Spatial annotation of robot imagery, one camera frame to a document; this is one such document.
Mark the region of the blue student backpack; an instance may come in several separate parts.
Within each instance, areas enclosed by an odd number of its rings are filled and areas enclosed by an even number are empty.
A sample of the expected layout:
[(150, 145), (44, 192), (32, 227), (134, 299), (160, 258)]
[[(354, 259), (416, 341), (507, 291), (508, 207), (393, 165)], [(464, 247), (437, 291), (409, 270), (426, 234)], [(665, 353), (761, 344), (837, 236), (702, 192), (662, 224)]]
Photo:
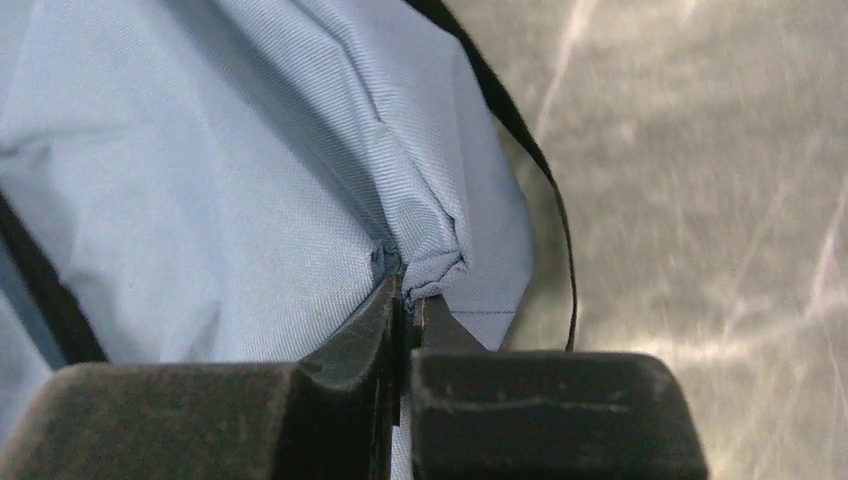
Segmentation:
[(1, 454), (81, 364), (292, 363), (400, 279), (390, 475), (419, 300), (498, 348), (533, 273), (502, 126), (439, 1), (1, 5)]

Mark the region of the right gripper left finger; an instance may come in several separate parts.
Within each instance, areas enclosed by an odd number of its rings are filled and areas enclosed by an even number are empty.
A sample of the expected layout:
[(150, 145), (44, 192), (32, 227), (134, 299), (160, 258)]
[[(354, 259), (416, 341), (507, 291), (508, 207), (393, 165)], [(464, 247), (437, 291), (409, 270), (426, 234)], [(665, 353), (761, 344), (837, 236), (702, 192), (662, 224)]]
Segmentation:
[(400, 279), (292, 363), (81, 364), (1, 454), (5, 479), (386, 479)]

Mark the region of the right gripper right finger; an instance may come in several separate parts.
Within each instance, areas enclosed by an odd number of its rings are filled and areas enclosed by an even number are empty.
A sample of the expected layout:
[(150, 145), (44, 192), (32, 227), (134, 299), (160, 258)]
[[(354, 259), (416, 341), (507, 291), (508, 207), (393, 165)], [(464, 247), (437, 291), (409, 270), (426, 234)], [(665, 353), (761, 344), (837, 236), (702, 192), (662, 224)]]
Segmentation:
[(705, 479), (681, 386), (635, 353), (485, 349), (442, 297), (416, 303), (418, 479)]

